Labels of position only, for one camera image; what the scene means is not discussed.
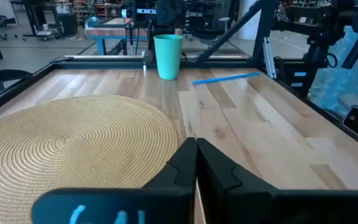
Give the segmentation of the black equipment stand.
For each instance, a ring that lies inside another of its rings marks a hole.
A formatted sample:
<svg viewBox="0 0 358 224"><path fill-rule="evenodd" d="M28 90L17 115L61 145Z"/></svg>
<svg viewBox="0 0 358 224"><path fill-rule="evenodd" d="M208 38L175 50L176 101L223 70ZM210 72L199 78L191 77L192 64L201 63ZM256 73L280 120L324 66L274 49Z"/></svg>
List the black equipment stand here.
<svg viewBox="0 0 358 224"><path fill-rule="evenodd" d="M320 68L335 68L329 48L344 38L346 26L358 34L358 0L279 0L273 30L306 35L309 45L301 59L275 57L278 79L306 97ZM350 70L358 59L358 39L341 67Z"/></svg>

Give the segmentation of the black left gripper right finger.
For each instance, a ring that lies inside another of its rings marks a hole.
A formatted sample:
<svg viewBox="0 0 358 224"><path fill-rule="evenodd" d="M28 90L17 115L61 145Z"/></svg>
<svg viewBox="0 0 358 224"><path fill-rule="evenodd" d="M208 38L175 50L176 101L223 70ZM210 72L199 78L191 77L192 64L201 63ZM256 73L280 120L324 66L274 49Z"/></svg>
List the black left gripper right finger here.
<svg viewBox="0 0 358 224"><path fill-rule="evenodd" d="M358 190L284 190L257 177L204 138L198 183L215 224L358 224Z"/></svg>

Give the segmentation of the round woven straw placemat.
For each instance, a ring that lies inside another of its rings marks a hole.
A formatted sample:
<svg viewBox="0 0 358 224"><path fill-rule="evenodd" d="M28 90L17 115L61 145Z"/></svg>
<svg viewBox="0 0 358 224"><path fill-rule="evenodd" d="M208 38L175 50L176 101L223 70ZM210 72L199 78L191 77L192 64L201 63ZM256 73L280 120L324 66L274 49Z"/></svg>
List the round woven straw placemat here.
<svg viewBox="0 0 358 224"><path fill-rule="evenodd" d="M0 118L0 224L31 224L45 192L139 188L178 147L158 108L119 95L78 96Z"/></svg>

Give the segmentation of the blue drinking straw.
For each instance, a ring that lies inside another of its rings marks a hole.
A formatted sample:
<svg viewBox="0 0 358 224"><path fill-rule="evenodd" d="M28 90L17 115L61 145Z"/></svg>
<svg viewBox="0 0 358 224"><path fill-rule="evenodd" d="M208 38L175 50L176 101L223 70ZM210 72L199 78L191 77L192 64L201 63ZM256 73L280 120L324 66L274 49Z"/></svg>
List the blue drinking straw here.
<svg viewBox="0 0 358 224"><path fill-rule="evenodd" d="M213 83L213 82L220 82L220 81L226 81L226 80L234 80L238 78L249 78L249 77L255 77L258 76L259 73L248 73L248 74L242 74L242 75L231 75L227 77L216 77L216 78L209 78L204 80L194 80L192 84L199 85L199 84L205 84L205 83Z"/></svg>

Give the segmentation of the black wheeled cart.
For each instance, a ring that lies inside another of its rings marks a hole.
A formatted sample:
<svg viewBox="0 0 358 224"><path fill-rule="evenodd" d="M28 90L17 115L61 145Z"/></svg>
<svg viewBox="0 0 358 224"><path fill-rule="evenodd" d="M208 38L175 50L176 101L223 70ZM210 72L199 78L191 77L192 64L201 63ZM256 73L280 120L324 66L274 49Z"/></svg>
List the black wheeled cart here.
<svg viewBox="0 0 358 224"><path fill-rule="evenodd" d="M25 37L37 37L46 41L50 37L59 39L62 36L60 22L58 20L57 5L52 0L21 0L25 9L31 34L24 34ZM44 10L51 9L54 19L53 24L46 20Z"/></svg>

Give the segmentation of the wooden table with blue legs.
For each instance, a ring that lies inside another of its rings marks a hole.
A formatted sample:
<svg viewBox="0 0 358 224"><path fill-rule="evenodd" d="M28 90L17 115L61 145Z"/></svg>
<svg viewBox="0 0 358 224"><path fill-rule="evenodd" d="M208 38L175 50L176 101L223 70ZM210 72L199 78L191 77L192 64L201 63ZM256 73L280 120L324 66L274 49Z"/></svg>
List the wooden table with blue legs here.
<svg viewBox="0 0 358 224"><path fill-rule="evenodd" d="M183 30L174 27L159 27L153 24L137 25L130 19L114 18L97 20L92 17L86 21L85 36L96 42L98 55L127 55L127 48L132 47L136 55L138 47L135 44L145 42L146 49L172 46L178 52L182 51Z"/></svg>

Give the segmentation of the teal plastic cup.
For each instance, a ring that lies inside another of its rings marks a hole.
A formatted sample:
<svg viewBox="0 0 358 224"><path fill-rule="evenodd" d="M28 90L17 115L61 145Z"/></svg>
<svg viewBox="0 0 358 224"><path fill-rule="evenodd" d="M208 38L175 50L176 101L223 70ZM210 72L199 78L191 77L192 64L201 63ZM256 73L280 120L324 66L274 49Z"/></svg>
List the teal plastic cup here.
<svg viewBox="0 0 358 224"><path fill-rule="evenodd" d="M175 34L154 36L157 70L161 79L175 80L179 74L183 37Z"/></svg>

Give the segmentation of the black aluminium table frame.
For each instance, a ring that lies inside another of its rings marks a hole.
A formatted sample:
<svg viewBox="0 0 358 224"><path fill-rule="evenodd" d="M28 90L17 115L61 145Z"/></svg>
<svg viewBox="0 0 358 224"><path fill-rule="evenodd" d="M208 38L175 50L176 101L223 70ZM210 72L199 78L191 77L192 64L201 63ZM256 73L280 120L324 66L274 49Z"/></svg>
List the black aluminium table frame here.
<svg viewBox="0 0 358 224"><path fill-rule="evenodd" d="M275 15L278 8L279 0L256 0L249 10L242 16L226 33L223 34L215 43L207 50L202 52L199 56L191 58L184 57L181 61L181 68L257 68L267 74L265 62L263 42L264 37L269 37L271 30L273 30L273 23L275 22ZM253 55L250 58L222 58L215 57L213 54L220 48L227 40L229 40L235 32L237 32L243 25L250 21L250 19L257 13L261 13L261 19L257 30L257 38L254 45ZM156 68L157 60L154 52L154 62L150 65L142 63L142 57L135 56L101 56L101 57L85 57L79 58L77 56L67 56L62 60L54 60L49 65L32 74L31 78L18 80L9 88L0 91L0 107L15 98L18 94L28 89L41 78L48 75L55 69L122 69L122 68L141 68L150 67ZM286 88L290 93L295 95L301 101L305 101L303 97L293 91L288 85L278 79L279 66L275 64L277 78L274 79L278 84Z"/></svg>

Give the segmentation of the silver corner bracket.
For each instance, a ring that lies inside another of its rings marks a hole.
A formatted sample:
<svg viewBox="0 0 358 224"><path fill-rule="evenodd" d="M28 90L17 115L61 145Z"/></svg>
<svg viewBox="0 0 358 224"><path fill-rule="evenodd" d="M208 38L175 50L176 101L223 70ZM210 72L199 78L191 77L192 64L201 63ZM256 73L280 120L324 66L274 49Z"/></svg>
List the silver corner bracket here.
<svg viewBox="0 0 358 224"><path fill-rule="evenodd" d="M273 53L272 53L272 49L271 49L271 45L270 45L270 39L268 37L264 37L263 51L264 51L264 62L265 62L267 75L271 79L276 79L277 72L275 69Z"/></svg>

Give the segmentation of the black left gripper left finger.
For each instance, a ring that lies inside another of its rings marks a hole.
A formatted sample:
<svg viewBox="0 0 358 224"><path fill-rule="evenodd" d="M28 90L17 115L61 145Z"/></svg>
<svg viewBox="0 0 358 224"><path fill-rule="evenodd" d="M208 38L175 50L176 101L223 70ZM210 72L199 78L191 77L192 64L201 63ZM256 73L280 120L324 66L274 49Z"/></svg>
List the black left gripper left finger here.
<svg viewBox="0 0 358 224"><path fill-rule="evenodd" d="M40 196L33 224L188 224L193 221L197 142L187 138L143 187L65 188Z"/></svg>

